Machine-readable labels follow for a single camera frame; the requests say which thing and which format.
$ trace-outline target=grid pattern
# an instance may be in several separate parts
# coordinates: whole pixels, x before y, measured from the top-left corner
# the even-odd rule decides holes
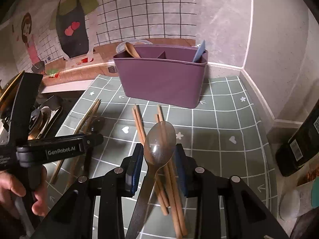
[[[106,125],[101,131],[105,138],[104,142],[93,152],[91,177],[104,175],[109,170],[120,166],[122,159],[131,155],[136,143],[139,142],[131,107],[134,104],[139,105],[145,131],[148,133],[155,124],[154,115],[158,104],[128,98],[118,77],[99,75],[68,114],[57,135],[72,134],[77,123],[96,98],[102,100],[97,115],[105,117]],[[240,176],[268,209],[274,215],[277,214],[276,178],[270,147],[261,120],[237,76],[205,81],[200,103],[195,109],[167,104],[161,104],[161,106],[165,120],[172,123],[176,130],[176,142],[182,143],[186,155],[192,156],[199,166],[203,166],[215,175]],[[48,184],[50,207],[65,189],[69,165],[70,161],[66,160],[56,185]],[[55,164],[50,163],[46,167],[47,181],[49,181]],[[140,183],[146,171],[147,165],[144,162]],[[123,222],[126,228],[130,222],[138,192],[132,199],[122,198]],[[99,199],[95,208],[94,238],[97,235],[98,204]],[[182,207],[189,231],[188,238],[193,238],[197,200],[182,197]],[[145,239],[149,236],[174,238],[171,218],[162,215],[154,195],[149,201],[148,211],[150,215],[141,231],[140,238]],[[224,207],[221,199],[220,212],[222,238],[226,238]]]
[[[133,38],[196,37],[196,0],[97,0],[99,6],[95,46]],[[52,44],[49,22],[39,30],[36,44],[39,58],[50,63],[62,58]],[[31,60],[24,52],[17,60],[18,70],[31,71]]]

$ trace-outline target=wooden chopsticks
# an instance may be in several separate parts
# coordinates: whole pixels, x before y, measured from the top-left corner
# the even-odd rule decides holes
[[[164,121],[162,111],[157,105],[157,114],[155,116],[156,122]],[[178,193],[177,181],[175,179],[175,171],[172,159],[164,166],[164,173],[166,178],[166,189],[168,193],[169,203],[172,208],[173,223],[176,233],[176,238],[181,238],[181,235],[187,235],[185,219],[181,207],[181,199]]]
[[[93,116],[98,111],[98,107],[100,106],[100,104],[101,104],[101,100],[97,100],[97,101],[94,102],[94,106],[92,108],[90,116],[87,119],[86,125],[84,126],[84,128],[82,130],[84,134],[86,134],[88,132],[89,127],[90,127],[91,122],[92,122],[92,119],[93,119]],[[69,179],[68,179],[68,182],[66,184],[65,190],[67,190],[71,186],[71,184],[73,183],[73,177],[74,177],[74,173],[75,173],[75,168],[76,168],[76,166],[77,166],[77,164],[79,162],[79,159],[80,159],[80,156],[73,157],[73,159],[72,159],[72,163],[71,163],[71,167],[70,167],[70,175],[69,175]]]
[[[84,123],[87,121],[87,119],[89,118],[89,116],[91,115],[92,111],[93,111],[93,108],[94,106],[97,104],[97,103],[100,103],[101,100],[96,100],[92,105],[91,107],[89,108],[89,110],[87,111],[87,113],[84,115],[84,117],[81,119],[81,121],[79,122],[79,124],[76,126],[73,134],[78,134],[79,131],[81,130],[82,126],[84,125]],[[54,169],[54,172],[52,174],[52,177],[50,179],[50,183],[51,184],[55,184],[56,183],[56,180],[57,180],[57,176],[58,176],[58,173],[62,167],[62,164],[64,162],[64,159],[63,160],[59,160],[55,169]]]
[[[133,113],[133,117],[135,120],[135,126],[136,126],[136,129],[138,132],[138,138],[139,138],[141,144],[144,146],[146,134],[145,134],[144,128],[142,126],[141,116],[139,114],[139,111],[138,111],[136,104],[132,108],[132,113]],[[157,199],[160,203],[160,207],[161,207],[163,215],[167,216],[168,215],[167,207],[169,207],[169,203],[168,203],[168,200],[166,198],[163,185],[162,185],[158,175],[155,176],[155,180],[156,180],[155,181],[155,193],[156,193]]]

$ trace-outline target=bottle label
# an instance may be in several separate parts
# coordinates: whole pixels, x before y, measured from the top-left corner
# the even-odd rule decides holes
[[[319,117],[316,119],[315,123],[314,123],[314,126],[319,134]]]
[[[296,140],[291,142],[290,148],[291,148],[291,150],[293,152],[293,155],[296,158],[296,161],[299,161],[303,157],[303,154],[301,153],[301,150],[300,150]]]

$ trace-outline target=wooden spoon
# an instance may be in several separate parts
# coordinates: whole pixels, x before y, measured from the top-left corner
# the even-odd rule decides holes
[[[138,52],[136,51],[135,47],[131,44],[126,42],[125,43],[125,50],[134,58],[141,58]]]

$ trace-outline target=purple plastic caddy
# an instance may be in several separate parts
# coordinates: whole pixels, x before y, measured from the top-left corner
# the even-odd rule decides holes
[[[207,51],[192,63],[195,47],[135,45],[141,58],[125,50],[113,59],[127,97],[193,109],[198,105]]]

